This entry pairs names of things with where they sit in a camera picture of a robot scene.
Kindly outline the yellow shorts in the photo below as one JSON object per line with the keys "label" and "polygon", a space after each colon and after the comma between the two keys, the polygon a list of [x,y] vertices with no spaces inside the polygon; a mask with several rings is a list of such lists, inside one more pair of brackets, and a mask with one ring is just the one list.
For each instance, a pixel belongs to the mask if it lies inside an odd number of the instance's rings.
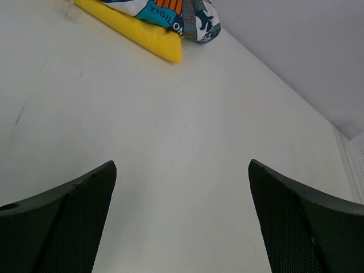
{"label": "yellow shorts", "polygon": [[114,10],[99,1],[69,1],[68,15],[74,7],[84,11],[113,28],[117,32],[136,42],[145,49],[172,63],[182,60],[182,37],[163,27],[142,22],[129,15]]}

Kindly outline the patterned blue orange shorts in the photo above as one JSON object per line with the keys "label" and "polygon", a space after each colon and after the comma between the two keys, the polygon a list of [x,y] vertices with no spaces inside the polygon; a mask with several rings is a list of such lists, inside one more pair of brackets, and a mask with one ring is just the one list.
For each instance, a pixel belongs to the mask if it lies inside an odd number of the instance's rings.
{"label": "patterned blue orange shorts", "polygon": [[108,0],[101,3],[200,44],[209,43],[221,32],[215,6],[209,0]]}

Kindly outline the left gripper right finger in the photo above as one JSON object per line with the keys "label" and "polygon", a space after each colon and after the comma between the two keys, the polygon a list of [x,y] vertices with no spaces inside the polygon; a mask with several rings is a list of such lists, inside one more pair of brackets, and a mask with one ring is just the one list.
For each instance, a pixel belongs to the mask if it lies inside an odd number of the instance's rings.
{"label": "left gripper right finger", "polygon": [[363,205],[252,160],[250,190],[272,272],[363,272]]}

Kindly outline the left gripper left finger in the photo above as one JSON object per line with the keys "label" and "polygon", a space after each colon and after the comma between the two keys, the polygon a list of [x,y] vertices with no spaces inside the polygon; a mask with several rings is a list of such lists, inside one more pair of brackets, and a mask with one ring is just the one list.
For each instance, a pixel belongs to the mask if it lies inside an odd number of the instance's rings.
{"label": "left gripper left finger", "polygon": [[92,272],[117,168],[111,160],[1,207],[1,272]]}

